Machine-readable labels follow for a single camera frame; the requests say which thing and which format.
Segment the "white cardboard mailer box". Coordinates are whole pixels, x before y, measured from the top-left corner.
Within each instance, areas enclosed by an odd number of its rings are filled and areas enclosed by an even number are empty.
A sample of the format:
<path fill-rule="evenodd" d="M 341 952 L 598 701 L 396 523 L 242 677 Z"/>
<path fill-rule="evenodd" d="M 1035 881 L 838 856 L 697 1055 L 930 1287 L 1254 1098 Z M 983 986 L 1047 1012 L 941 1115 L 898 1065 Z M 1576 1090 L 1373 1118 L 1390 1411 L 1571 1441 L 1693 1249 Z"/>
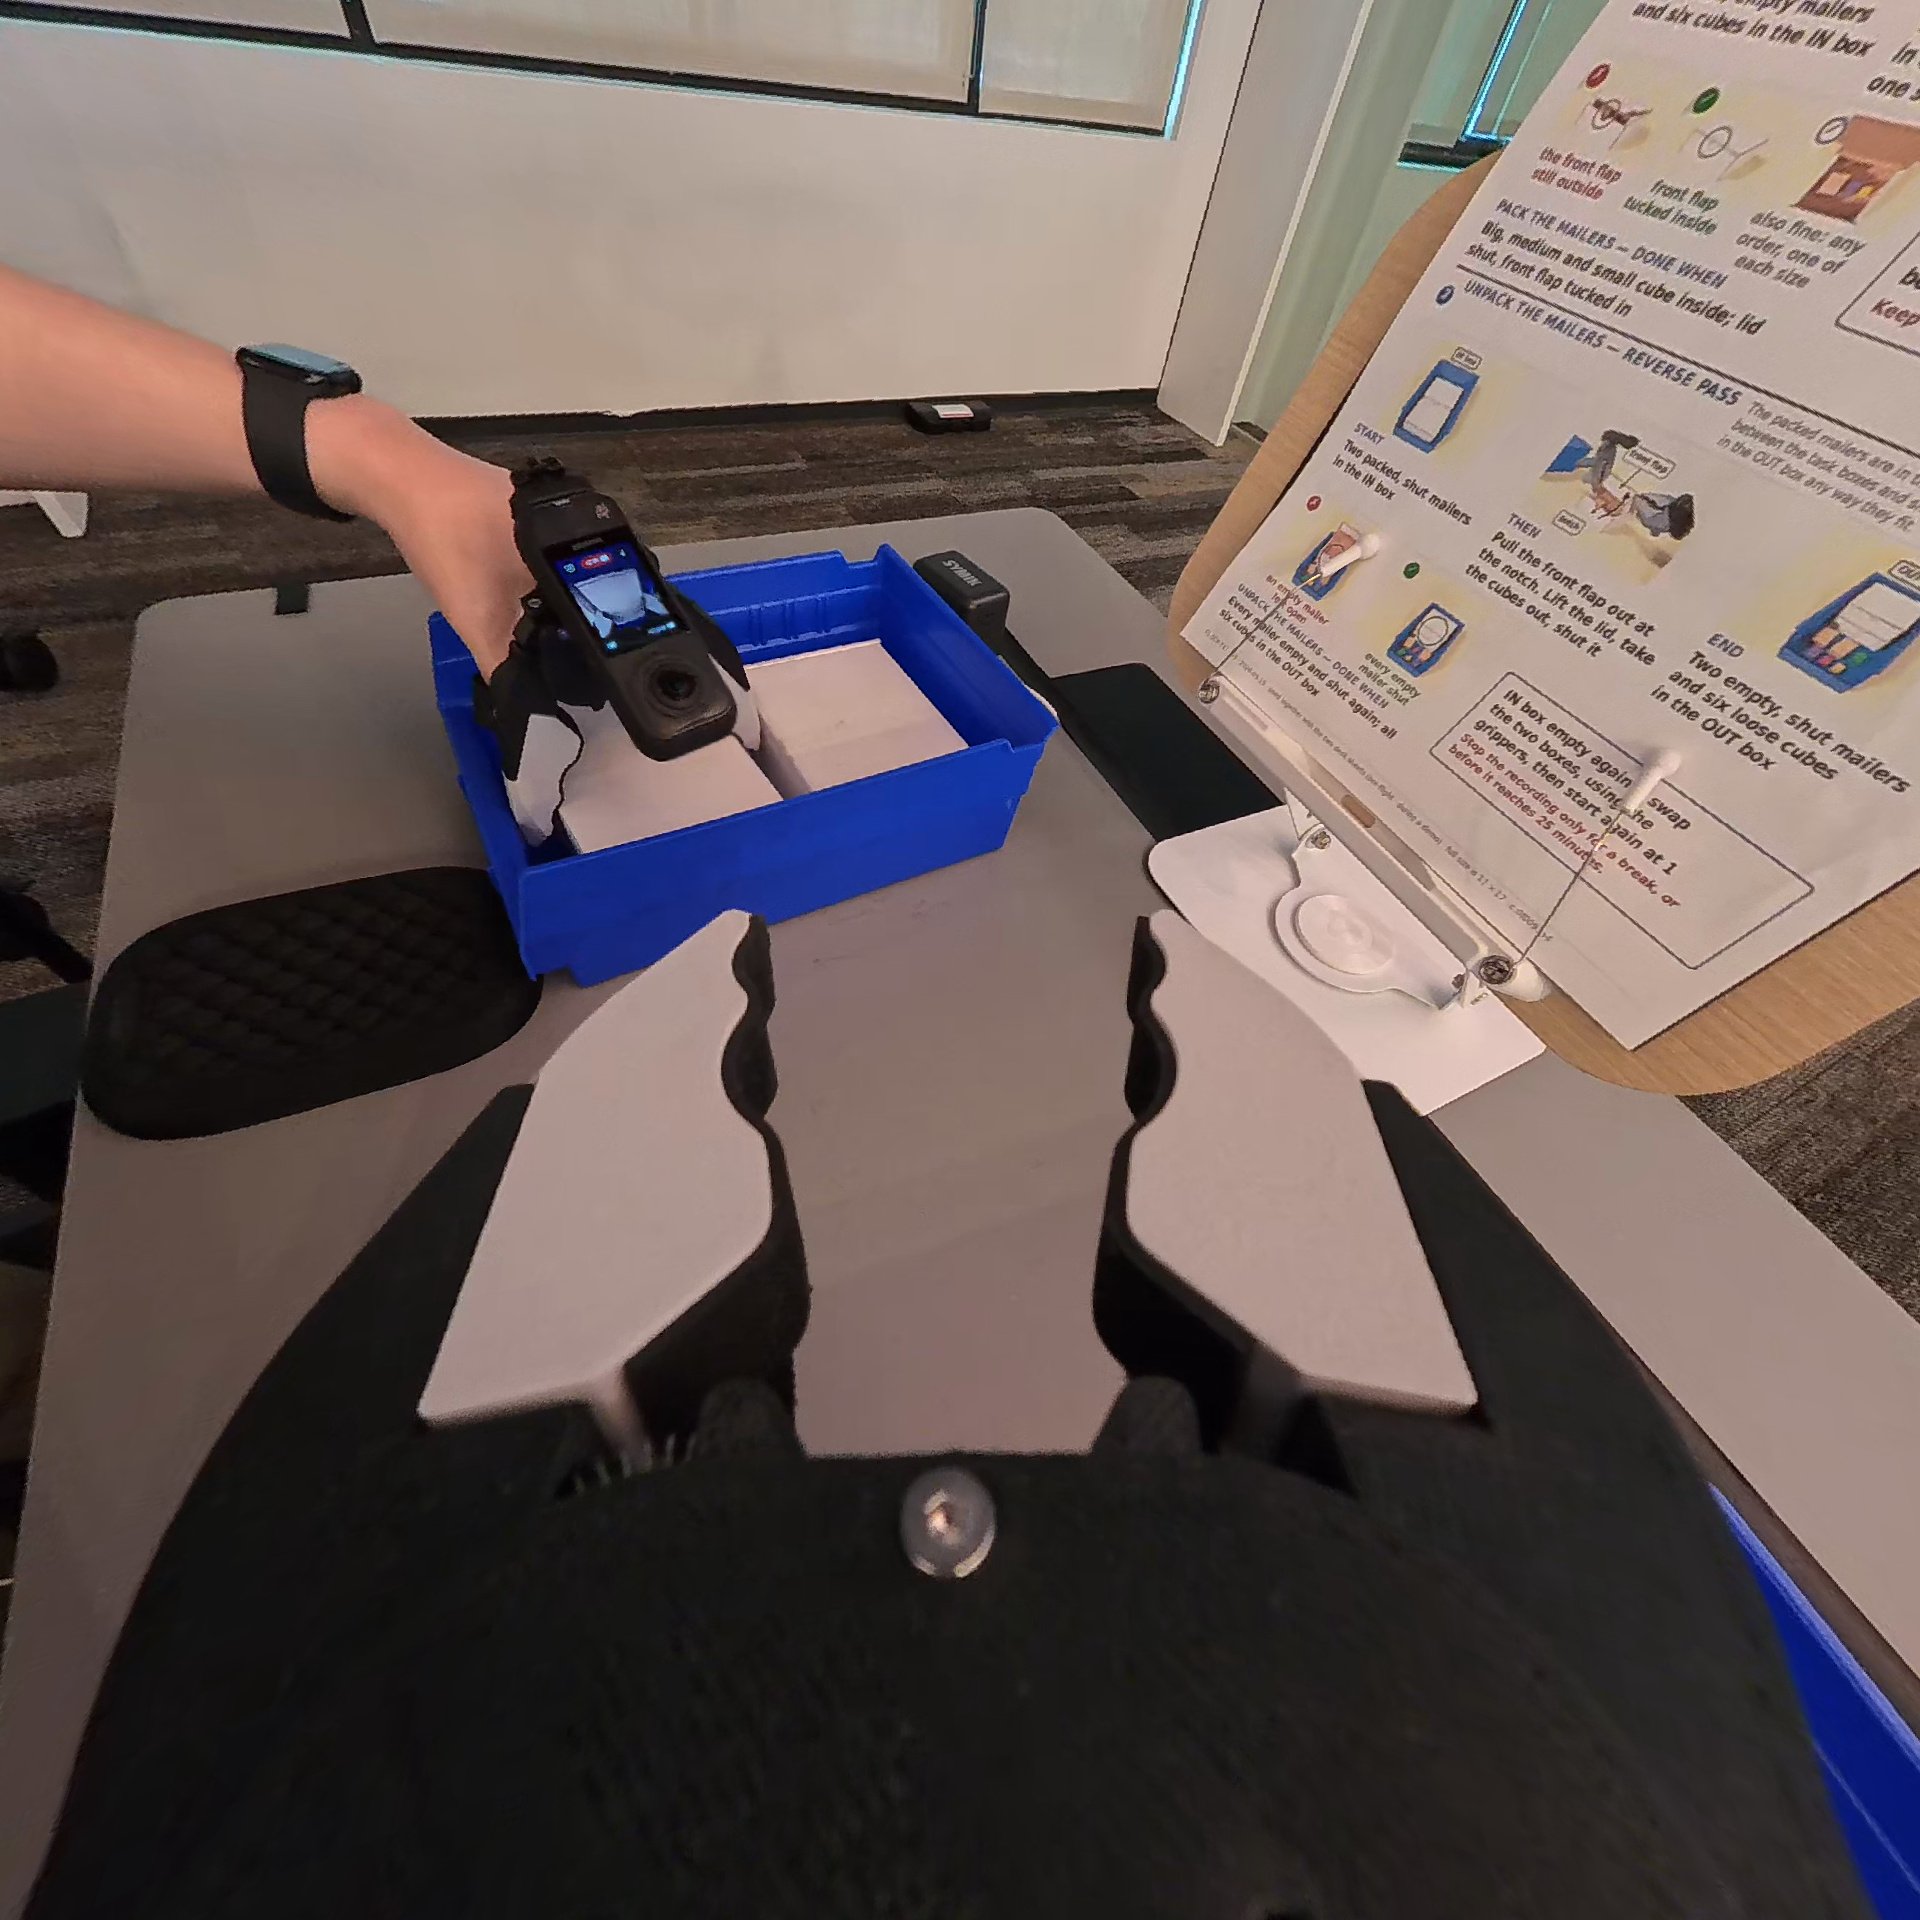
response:
<path fill-rule="evenodd" d="M 968 750 L 878 638 L 750 661 L 747 675 L 759 761 L 786 799 Z"/>
<path fill-rule="evenodd" d="M 582 752 L 559 821 L 576 851 L 603 851 L 728 818 L 782 796 L 736 736 L 673 760 L 640 752 L 612 708 L 572 710 Z"/>

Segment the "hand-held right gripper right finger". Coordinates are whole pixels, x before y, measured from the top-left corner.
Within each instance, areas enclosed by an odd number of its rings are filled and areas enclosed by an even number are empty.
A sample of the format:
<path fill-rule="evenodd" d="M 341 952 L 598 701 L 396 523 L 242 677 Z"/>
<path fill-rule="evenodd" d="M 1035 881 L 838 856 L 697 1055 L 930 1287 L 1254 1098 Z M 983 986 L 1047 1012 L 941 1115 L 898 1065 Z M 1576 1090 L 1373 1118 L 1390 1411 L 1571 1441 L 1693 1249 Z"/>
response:
<path fill-rule="evenodd" d="M 1193 1402 L 1205 1451 L 1278 1456 L 1313 1399 L 1460 1417 L 1476 1379 L 1364 1083 L 1171 910 L 1136 924 L 1097 1332 Z"/>

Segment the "printed instruction sheet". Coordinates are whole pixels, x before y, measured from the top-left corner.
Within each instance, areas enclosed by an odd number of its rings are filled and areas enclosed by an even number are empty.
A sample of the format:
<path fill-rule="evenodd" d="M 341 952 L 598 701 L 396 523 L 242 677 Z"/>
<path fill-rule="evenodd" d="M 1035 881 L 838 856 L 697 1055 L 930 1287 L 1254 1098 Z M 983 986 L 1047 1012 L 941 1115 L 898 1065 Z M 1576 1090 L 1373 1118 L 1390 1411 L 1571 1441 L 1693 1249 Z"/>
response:
<path fill-rule="evenodd" d="M 1917 4 L 1609 4 L 1183 621 L 1615 1044 L 1917 871 Z"/>

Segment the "window with dark frame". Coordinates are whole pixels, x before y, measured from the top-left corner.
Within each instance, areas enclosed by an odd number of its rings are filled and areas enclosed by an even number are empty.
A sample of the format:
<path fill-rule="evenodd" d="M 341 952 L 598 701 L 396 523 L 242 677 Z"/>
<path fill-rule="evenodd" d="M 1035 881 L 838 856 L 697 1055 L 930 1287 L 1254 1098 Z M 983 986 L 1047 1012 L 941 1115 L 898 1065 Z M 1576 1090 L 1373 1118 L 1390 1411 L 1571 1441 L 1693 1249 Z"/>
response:
<path fill-rule="evenodd" d="M 5 18 L 1167 133 L 1199 2 L 7 2 Z"/>
<path fill-rule="evenodd" d="M 1443 31 L 1412 100 L 1403 164 L 1472 165 L 1507 143 L 1588 29 L 1598 2 L 1436 4 Z"/>

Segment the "black power brick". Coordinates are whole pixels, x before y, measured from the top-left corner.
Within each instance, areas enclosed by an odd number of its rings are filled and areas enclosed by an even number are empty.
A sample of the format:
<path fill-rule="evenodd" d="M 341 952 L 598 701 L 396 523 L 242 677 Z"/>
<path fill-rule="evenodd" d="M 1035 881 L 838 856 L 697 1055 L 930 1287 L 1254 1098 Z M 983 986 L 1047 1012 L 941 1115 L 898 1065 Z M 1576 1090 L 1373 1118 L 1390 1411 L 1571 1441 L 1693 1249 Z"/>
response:
<path fill-rule="evenodd" d="M 914 571 L 974 635 L 995 649 L 1003 646 L 1013 604 L 1007 584 L 954 548 L 922 556 Z"/>

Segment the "white document stand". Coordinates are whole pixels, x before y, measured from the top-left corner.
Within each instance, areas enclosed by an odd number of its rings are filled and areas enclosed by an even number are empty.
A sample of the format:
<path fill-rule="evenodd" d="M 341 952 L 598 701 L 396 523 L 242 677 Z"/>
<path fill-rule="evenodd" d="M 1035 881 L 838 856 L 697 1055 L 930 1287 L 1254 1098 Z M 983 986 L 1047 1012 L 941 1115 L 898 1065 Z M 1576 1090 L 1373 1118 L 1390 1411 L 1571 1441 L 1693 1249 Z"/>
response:
<path fill-rule="evenodd" d="M 1177 911 L 1420 1114 L 1539 1057 L 1544 1042 L 1504 995 L 1544 995 L 1537 965 L 1309 755 L 1257 688 L 1218 667 L 1203 703 L 1282 799 L 1154 846 L 1148 871 Z"/>

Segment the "black rectangular plate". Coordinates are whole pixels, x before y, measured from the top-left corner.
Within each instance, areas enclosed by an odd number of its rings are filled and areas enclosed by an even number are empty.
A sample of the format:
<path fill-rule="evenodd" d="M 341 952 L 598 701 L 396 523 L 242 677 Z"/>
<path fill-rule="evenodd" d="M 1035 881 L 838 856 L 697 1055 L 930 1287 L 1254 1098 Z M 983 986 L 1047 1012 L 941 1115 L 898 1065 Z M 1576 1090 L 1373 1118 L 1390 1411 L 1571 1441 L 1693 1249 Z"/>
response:
<path fill-rule="evenodd" d="M 1147 664 L 1059 675 L 1047 697 L 1154 842 L 1282 805 L 1282 796 Z"/>

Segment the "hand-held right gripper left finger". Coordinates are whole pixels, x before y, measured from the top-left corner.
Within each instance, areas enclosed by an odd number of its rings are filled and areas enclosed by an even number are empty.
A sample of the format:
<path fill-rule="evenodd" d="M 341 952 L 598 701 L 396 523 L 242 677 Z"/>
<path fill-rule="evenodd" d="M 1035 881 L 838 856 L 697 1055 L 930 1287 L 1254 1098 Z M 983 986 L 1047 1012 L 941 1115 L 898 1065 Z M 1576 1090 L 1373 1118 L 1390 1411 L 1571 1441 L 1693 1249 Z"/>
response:
<path fill-rule="evenodd" d="M 627 1458 L 708 1391 L 796 1403 L 804 1240 L 782 1143 L 767 924 L 731 910 L 540 1067 L 419 1402 L 433 1426 L 585 1406 Z"/>

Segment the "person's left hand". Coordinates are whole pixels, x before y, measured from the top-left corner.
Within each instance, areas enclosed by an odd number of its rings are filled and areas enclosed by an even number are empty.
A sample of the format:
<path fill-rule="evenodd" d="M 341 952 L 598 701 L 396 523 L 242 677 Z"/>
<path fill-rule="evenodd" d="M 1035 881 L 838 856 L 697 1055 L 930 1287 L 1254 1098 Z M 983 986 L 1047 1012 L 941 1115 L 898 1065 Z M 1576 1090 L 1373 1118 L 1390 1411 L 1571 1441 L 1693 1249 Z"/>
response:
<path fill-rule="evenodd" d="M 534 591 L 516 545 L 511 472 L 438 440 L 371 396 L 310 411 L 306 442 L 325 498 L 390 536 L 479 672 L 496 675 Z"/>

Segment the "black smartwatch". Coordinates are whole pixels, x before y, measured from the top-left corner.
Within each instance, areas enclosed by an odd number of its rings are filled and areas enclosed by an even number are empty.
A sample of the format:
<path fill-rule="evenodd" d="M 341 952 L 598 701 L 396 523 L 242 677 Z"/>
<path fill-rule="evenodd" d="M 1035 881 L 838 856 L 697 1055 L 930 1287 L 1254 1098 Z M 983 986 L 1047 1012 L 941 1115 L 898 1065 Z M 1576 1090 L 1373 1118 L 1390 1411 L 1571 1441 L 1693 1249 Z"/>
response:
<path fill-rule="evenodd" d="M 352 522 L 317 487 L 306 414 L 319 401 L 365 392 L 363 373 L 332 354 L 288 343 L 242 346 L 234 351 L 242 373 L 242 416 L 252 472 L 261 489 L 298 515 Z"/>

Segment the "blue plastic bin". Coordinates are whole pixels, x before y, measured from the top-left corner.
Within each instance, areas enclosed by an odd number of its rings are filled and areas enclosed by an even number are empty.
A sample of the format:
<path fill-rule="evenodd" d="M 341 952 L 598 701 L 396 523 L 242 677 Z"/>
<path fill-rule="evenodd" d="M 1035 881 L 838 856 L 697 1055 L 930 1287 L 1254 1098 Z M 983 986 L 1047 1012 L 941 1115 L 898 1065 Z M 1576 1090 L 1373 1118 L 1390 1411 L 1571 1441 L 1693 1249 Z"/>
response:
<path fill-rule="evenodd" d="M 1734 1504 L 1715 1492 L 1782 1636 L 1837 1816 L 1883 1918 L 1919 1916 L 1919 1739 Z"/>
<path fill-rule="evenodd" d="M 472 715 L 469 648 L 430 614 L 458 781 L 533 975 L 568 969 L 589 988 L 659 962 L 731 907 L 778 924 L 1003 847 L 1057 721 L 906 556 L 890 543 L 866 560 L 821 550 L 680 571 L 674 584 L 748 666 L 880 642 L 964 748 L 625 847 L 533 851 L 492 734 Z"/>

